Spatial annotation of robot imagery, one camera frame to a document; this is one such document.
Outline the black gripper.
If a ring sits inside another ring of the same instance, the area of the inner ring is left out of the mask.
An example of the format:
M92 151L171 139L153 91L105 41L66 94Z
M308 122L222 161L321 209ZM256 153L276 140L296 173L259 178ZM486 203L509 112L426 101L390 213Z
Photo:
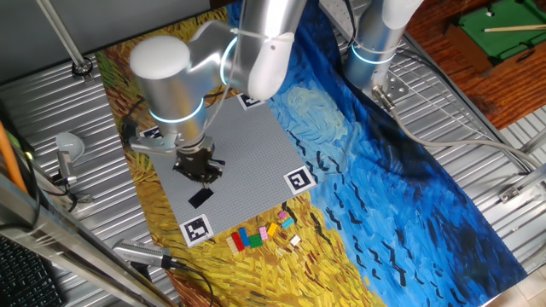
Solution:
M213 159L214 145L205 145L202 148L190 152L189 150L177 150L176 164L172 169L192 182L207 187L208 182L214 182L223 175L225 161ZM206 173L206 178L195 173Z

